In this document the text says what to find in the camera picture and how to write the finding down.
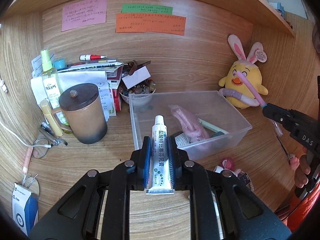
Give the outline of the person's right hand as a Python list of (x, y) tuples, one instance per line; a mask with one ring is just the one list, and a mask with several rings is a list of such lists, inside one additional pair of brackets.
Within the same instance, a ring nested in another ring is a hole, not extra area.
[(303, 148), (303, 155), (300, 157), (299, 166), (295, 170), (295, 185), (302, 188), (308, 183), (307, 175), (310, 173), (310, 166), (306, 161), (307, 148)]

